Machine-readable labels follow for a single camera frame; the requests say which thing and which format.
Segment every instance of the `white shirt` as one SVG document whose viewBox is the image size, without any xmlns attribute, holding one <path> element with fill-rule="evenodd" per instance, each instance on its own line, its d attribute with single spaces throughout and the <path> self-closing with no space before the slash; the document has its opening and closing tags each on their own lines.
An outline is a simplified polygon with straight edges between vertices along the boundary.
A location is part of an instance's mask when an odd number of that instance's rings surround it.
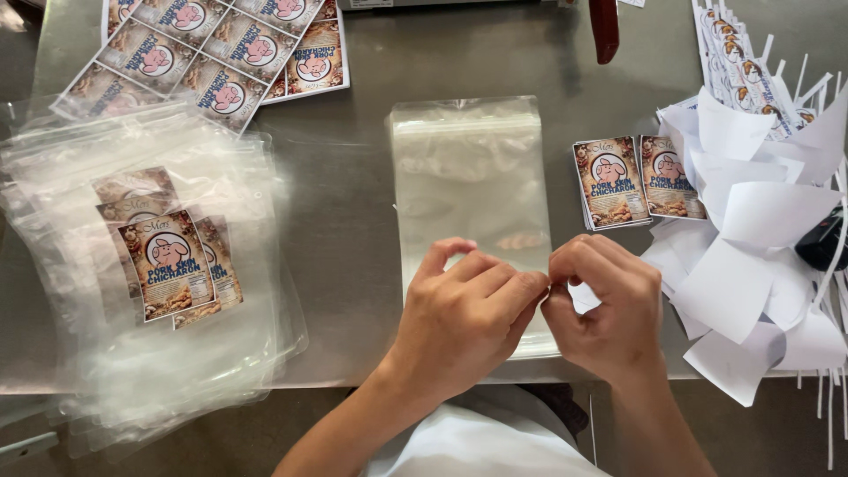
<svg viewBox="0 0 848 477">
<path fill-rule="evenodd" d="M 513 385 L 476 386 L 442 404 L 384 446 L 362 474 L 608 477 L 577 452 L 547 406 Z"/>
</svg>

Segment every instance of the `plastic sheet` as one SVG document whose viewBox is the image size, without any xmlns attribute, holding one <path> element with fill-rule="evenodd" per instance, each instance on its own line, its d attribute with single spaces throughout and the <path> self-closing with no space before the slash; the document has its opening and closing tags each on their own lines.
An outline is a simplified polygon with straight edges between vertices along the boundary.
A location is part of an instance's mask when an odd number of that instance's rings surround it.
<svg viewBox="0 0 848 477">
<path fill-rule="evenodd" d="M 21 122 L 0 153 L 0 206 L 30 248 L 56 317 L 58 375 L 75 394 L 51 417 L 70 422 L 72 457 L 109 448 L 120 458 L 206 412 L 264 398 L 307 344 L 277 242 L 282 183 L 270 138 L 236 139 L 181 102 L 95 121 Z M 151 261 L 158 241 L 142 243 L 142 228 L 170 216 L 183 228 L 169 247 L 180 238 L 203 242 L 192 257 L 210 270 L 208 299 L 216 300 L 194 304 L 199 278 L 190 294 L 186 285 L 181 295 L 159 293 L 159 302 L 156 282 L 147 280 L 146 295 L 133 289 L 142 287 L 131 280 L 142 277 L 133 260 L 146 256 L 152 271 L 165 266 Z M 216 267 L 227 254 L 231 266 Z M 235 280 L 226 281 L 228 268 Z M 151 310 L 164 315 L 150 320 Z"/>
<path fill-rule="evenodd" d="M 396 104 L 388 122 L 404 299 L 430 243 L 452 236 L 476 240 L 516 270 L 547 271 L 550 225 L 535 97 Z M 510 359 L 559 354 L 537 311 Z"/>
</svg>

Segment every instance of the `metal table surface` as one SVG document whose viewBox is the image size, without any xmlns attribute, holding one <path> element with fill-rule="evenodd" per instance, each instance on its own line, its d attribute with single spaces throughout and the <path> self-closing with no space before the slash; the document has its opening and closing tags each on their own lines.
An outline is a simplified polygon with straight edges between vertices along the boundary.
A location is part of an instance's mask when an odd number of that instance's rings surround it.
<svg viewBox="0 0 848 477">
<path fill-rule="evenodd" d="M 98 48 L 100 0 L 51 0 L 34 96 L 60 92 Z M 733 0 L 754 48 L 777 39 L 769 62 L 789 60 L 790 89 L 804 53 L 806 84 L 848 70 L 834 42 L 848 23 L 841 1 Z M 702 80 L 689 2 L 622 4 L 622 45 L 595 63 L 585 8 L 502 2 L 347 12 L 348 90 L 262 107 L 255 129 L 274 137 L 287 184 L 282 247 L 310 334 L 276 387 L 357 385 L 390 345 L 402 310 L 393 169 L 384 120 L 398 102 L 533 94 L 543 123 L 553 245 L 584 232 L 571 145 L 656 133 L 655 111 L 697 93 Z M 647 227 L 604 232 L 640 254 Z M 25 246 L 0 251 L 0 394 L 55 392 L 53 320 Z M 661 331 L 671 378 L 683 360 L 682 326 L 665 304 Z M 562 359 L 507 362 L 486 382 L 589 379 Z"/>
</svg>

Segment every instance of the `pink pig cartoon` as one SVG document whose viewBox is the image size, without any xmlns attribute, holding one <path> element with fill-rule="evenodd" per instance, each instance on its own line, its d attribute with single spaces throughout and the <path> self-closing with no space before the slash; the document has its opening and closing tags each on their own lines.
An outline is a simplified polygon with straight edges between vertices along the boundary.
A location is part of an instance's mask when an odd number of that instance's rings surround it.
<svg viewBox="0 0 848 477">
<path fill-rule="evenodd" d="M 263 57 L 271 56 L 272 54 L 274 52 L 271 51 L 271 44 L 266 40 L 257 38 L 248 45 L 248 62 L 250 63 L 256 63 Z"/>
<path fill-rule="evenodd" d="M 225 86 L 215 92 L 215 109 L 222 111 L 229 108 L 230 104 L 238 104 L 241 100 L 235 87 Z"/>
<path fill-rule="evenodd" d="M 142 55 L 142 58 L 144 59 L 144 68 L 142 68 L 142 71 L 145 73 L 154 73 L 160 66 L 165 66 L 170 63 L 170 61 L 166 59 L 167 57 L 168 55 L 159 49 L 152 49 L 148 51 Z"/>
<path fill-rule="evenodd" d="M 174 15 L 174 26 L 177 28 L 185 28 L 189 26 L 193 21 L 201 20 L 203 17 L 200 16 L 200 10 L 197 7 L 192 5 L 184 5 L 182 8 L 177 10 Z"/>
<path fill-rule="evenodd" d="M 601 159 L 600 164 L 595 168 L 595 173 L 600 177 L 598 182 L 614 183 L 624 175 L 624 172 L 624 167 L 621 164 L 612 164 L 606 159 Z"/>
<path fill-rule="evenodd" d="M 664 157 L 656 166 L 660 170 L 660 177 L 667 177 L 675 180 L 680 176 L 686 175 L 686 172 L 683 170 L 683 165 L 679 162 L 674 162 L 674 160 L 668 156 Z"/>
<path fill-rule="evenodd" d="M 303 5 L 298 3 L 298 0 L 276 0 L 276 16 L 286 18 L 303 7 Z"/>
<path fill-rule="evenodd" d="M 305 75 L 311 74 L 316 78 L 321 77 L 321 73 L 326 70 L 326 63 L 324 63 L 323 59 L 317 58 L 314 54 L 310 56 L 306 61 L 304 61 L 301 65 L 298 66 L 298 70 Z"/>
<path fill-rule="evenodd" d="M 157 238 L 156 244 L 158 247 L 153 249 L 153 258 L 160 267 L 176 267 L 176 264 L 182 260 L 182 256 L 188 253 L 186 246 L 179 242 L 169 244 L 167 240 Z"/>
</svg>

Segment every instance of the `hand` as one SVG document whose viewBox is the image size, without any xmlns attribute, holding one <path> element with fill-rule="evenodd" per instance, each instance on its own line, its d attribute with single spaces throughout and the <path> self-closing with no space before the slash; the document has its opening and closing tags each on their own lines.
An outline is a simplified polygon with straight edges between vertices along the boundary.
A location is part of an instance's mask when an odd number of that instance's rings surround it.
<svg viewBox="0 0 848 477">
<path fill-rule="evenodd" d="M 547 294 L 543 273 L 517 272 L 476 248 L 458 237 L 435 242 L 410 283 L 398 337 L 375 371 L 401 399 L 432 410 L 470 389 L 510 357 Z M 446 272 L 457 253 L 468 255 Z"/>
<path fill-rule="evenodd" d="M 551 254 L 549 274 L 554 285 L 542 313 L 568 361 L 613 390 L 666 378 L 659 271 L 603 235 L 583 234 Z M 579 317 L 565 283 L 582 282 L 601 303 Z"/>
</svg>

